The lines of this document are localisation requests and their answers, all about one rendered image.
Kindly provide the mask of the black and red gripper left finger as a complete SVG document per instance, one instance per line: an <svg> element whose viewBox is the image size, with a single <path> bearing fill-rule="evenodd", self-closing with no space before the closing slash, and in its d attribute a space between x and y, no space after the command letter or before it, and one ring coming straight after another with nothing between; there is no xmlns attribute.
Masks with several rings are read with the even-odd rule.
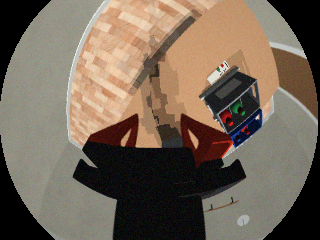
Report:
<svg viewBox="0 0 320 240"><path fill-rule="evenodd" d="M136 147L137 135L139 127L138 114L134 114L129 118L95 132L89 136L87 141L105 143L107 145L121 146L122 138L130 131L129 138L125 147ZM86 141L86 142L87 142Z"/></svg>

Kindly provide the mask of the dark grey crate with dividers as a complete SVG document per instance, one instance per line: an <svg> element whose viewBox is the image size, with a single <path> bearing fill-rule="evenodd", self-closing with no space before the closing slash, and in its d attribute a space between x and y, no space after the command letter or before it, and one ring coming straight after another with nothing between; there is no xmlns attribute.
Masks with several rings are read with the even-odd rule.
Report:
<svg viewBox="0 0 320 240"><path fill-rule="evenodd" d="M255 87L256 97L254 97L252 85ZM257 79L238 71L204 99L211 110L213 109L216 119L218 118L218 121L220 120L219 123L223 125L226 134L229 134L241 125L261 107ZM242 108L245 111L243 116L239 113L233 113L232 110L230 110L229 106L237 99L240 102L242 101ZM230 113L232 112L231 119L233 120L233 125L231 126L223 123L219 116L220 112L226 108Z"/></svg>

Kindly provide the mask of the blue crate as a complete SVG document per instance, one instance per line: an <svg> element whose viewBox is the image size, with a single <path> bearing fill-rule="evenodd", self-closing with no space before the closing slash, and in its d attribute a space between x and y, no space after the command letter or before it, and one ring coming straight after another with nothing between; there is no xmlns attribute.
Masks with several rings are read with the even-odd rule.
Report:
<svg viewBox="0 0 320 240"><path fill-rule="evenodd" d="M259 119L255 119L258 115L259 115ZM240 131L247 125L248 125L248 130L250 131L249 135L247 135L245 132ZM240 144L246 141L249 137L251 137L255 132L257 132L261 127L262 127L262 109L259 108L246 121L244 121L241 125L235 128L231 133L229 133L233 141L234 147L235 148L238 147ZM236 141L236 139L232 138L232 136L234 136L238 132L241 139L239 142Z"/></svg>

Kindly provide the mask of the white paper pick list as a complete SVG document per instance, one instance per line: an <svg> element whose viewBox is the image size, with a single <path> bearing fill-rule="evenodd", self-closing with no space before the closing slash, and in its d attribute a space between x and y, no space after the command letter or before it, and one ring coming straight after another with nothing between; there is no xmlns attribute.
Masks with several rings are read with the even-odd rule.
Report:
<svg viewBox="0 0 320 240"><path fill-rule="evenodd" d="M208 78L207 80L213 85L228 69L229 65L224 61Z"/></svg>

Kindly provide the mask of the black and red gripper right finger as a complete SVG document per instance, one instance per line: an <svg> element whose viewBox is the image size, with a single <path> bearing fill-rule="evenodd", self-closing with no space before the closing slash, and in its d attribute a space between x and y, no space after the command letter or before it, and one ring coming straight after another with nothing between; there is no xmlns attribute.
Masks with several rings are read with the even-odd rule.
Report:
<svg viewBox="0 0 320 240"><path fill-rule="evenodd" d="M222 158L233 144L228 134L198 122L183 113L180 118L180 126L183 147L192 149L197 168L204 161ZM190 138L188 129L198 139L197 149Z"/></svg>

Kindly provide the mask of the green bottle with pale green label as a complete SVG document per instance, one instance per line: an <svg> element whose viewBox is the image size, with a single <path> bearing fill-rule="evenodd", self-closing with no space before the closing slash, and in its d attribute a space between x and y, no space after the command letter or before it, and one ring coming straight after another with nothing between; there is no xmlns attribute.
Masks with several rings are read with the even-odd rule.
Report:
<svg viewBox="0 0 320 240"><path fill-rule="evenodd" d="M235 101L232 105L229 106L230 109L234 112L234 113L239 113L240 115L244 115L245 111L242 108L242 104L239 100Z"/></svg>

